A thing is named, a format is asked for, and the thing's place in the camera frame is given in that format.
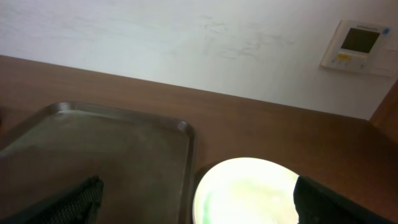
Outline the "white plate with green stain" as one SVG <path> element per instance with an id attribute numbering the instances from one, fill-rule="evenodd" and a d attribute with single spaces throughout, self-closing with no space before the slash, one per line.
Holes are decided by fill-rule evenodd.
<path id="1" fill-rule="evenodd" d="M 298 177 L 264 159 L 220 162 L 197 185 L 192 220 L 195 224 L 298 223 L 293 197 Z"/>

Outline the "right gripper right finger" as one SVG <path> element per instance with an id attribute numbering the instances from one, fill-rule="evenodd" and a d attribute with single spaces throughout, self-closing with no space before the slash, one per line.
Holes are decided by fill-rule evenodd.
<path id="1" fill-rule="evenodd" d="M 298 224 L 394 224 L 306 176 L 297 179 L 293 198 Z"/>

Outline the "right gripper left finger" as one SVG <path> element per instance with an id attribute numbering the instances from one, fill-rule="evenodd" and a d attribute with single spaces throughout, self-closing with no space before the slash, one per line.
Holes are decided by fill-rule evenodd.
<path id="1" fill-rule="evenodd" d="M 104 182 L 92 176 L 3 218 L 1 224 L 92 224 L 101 207 L 103 189 Z"/>

